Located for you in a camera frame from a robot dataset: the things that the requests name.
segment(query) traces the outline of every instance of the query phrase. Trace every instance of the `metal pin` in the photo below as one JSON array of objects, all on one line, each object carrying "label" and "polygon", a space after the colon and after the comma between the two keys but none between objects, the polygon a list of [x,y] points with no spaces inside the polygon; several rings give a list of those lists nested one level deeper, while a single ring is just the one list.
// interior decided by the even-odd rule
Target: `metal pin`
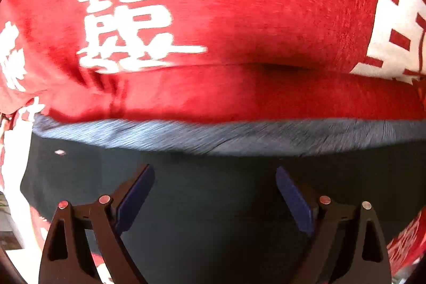
[{"label": "metal pin", "polygon": [[61,201],[60,203],[58,203],[58,207],[60,209],[65,209],[68,207],[68,201]]},{"label": "metal pin", "polygon": [[363,202],[363,207],[364,207],[365,209],[371,209],[371,203],[369,203],[368,201],[364,201],[364,202]]},{"label": "metal pin", "polygon": [[320,199],[319,199],[319,201],[323,205],[329,205],[331,203],[331,199],[328,196],[326,196],[326,195],[321,196]]},{"label": "metal pin", "polygon": [[100,202],[101,204],[108,203],[110,200],[111,200],[111,198],[110,198],[110,196],[109,196],[109,195],[102,195],[102,196],[99,198],[99,202]]}]

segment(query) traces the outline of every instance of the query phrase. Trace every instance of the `wrinkled fabric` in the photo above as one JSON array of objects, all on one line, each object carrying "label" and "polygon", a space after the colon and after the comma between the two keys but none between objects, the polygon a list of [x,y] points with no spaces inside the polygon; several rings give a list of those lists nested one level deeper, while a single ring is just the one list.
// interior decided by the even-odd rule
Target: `wrinkled fabric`
[{"label": "wrinkled fabric", "polygon": [[422,120],[425,19],[426,0],[1,0],[0,112]]},{"label": "wrinkled fabric", "polygon": [[37,115],[33,132],[45,138],[140,151],[313,155],[426,139],[426,122],[329,119],[199,125],[102,120],[63,124]]}]

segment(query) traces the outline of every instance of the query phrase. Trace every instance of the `dark fabric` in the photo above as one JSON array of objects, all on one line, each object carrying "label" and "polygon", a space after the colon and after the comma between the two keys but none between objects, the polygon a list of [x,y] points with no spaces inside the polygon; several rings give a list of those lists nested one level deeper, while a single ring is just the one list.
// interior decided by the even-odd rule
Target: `dark fabric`
[{"label": "dark fabric", "polygon": [[425,145],[238,158],[103,149],[33,135],[21,190],[51,220],[59,201],[92,202],[150,163],[154,187],[122,236],[150,284],[275,284],[286,282],[307,244],[276,188],[278,165],[299,172],[321,195],[370,201],[390,241],[425,202]]}]

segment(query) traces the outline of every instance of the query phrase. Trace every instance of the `white chinese character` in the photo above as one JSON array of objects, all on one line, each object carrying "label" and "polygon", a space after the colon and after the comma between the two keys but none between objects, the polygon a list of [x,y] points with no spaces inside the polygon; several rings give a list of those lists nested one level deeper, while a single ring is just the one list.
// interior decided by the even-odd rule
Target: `white chinese character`
[{"label": "white chinese character", "polygon": [[0,66],[6,78],[6,84],[10,89],[25,92],[25,88],[18,82],[24,79],[24,51],[15,50],[15,41],[18,38],[18,28],[7,22],[5,28],[0,32]]},{"label": "white chinese character", "polygon": [[[412,83],[413,76],[405,76],[407,69],[420,74],[426,73],[425,66],[419,66],[426,52],[426,40],[421,46],[424,29],[416,22],[417,16],[426,19],[426,4],[423,0],[399,0],[396,5],[391,0],[378,0],[373,32],[367,48],[367,57],[383,61],[379,68],[358,63],[352,73],[364,76],[381,77]],[[410,40],[409,50],[390,42],[392,30]]]},{"label": "white chinese character", "polygon": [[[89,2],[87,12],[90,14],[84,19],[86,30],[87,47],[79,50],[77,54],[86,53],[80,58],[80,64],[86,68],[96,66],[103,67],[99,73],[117,73],[120,70],[140,71],[142,68],[169,66],[168,62],[160,61],[169,53],[202,53],[207,49],[203,46],[175,46],[173,45],[173,34],[169,32],[159,33],[154,36],[150,43],[145,44],[138,36],[140,29],[165,28],[172,24],[172,15],[164,5],[150,5],[129,9],[126,5],[114,8],[114,14],[95,16],[93,13],[108,9],[112,2],[105,0],[78,0]],[[122,3],[140,2],[143,0],[119,0]],[[146,21],[135,21],[134,17],[149,15]],[[100,45],[99,35],[118,31],[125,46],[117,46],[117,35],[111,35]],[[124,52],[128,57],[120,60],[120,66],[110,60],[113,53]],[[151,59],[141,60],[139,58],[148,54]]]},{"label": "white chinese character", "polygon": [[40,104],[39,101],[40,101],[39,97],[34,97],[34,101],[32,104],[28,106],[24,106],[23,108],[20,108],[18,110],[18,115],[19,115],[18,119],[23,120],[22,116],[25,114],[25,112],[28,112],[28,121],[34,123],[35,114],[38,114],[39,112],[41,112],[45,107],[45,105]]}]

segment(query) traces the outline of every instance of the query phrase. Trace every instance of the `black plastic bracket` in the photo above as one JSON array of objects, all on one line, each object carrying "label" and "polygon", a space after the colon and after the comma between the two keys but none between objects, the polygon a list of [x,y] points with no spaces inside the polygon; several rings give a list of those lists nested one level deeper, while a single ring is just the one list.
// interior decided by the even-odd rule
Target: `black plastic bracket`
[{"label": "black plastic bracket", "polygon": [[301,186],[283,168],[278,168],[276,180],[300,230],[314,235],[290,284],[318,282],[341,222],[347,224],[346,234],[329,284],[391,283],[385,239],[370,203],[355,207],[328,197],[314,202],[312,189]]},{"label": "black plastic bracket", "polygon": [[58,207],[43,249],[40,284],[99,284],[86,229],[95,233],[99,250],[115,284],[145,284],[120,239],[130,228],[153,182],[154,170],[145,166],[112,195],[73,207],[64,201]]}]

